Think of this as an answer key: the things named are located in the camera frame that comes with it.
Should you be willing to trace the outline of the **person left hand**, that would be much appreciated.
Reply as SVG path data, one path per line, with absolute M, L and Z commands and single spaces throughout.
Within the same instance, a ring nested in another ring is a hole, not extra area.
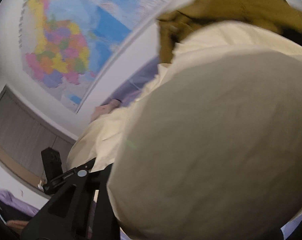
M 9 220 L 7 221 L 6 225 L 12 230 L 22 231 L 28 225 L 28 223 L 28 221 L 22 220 Z

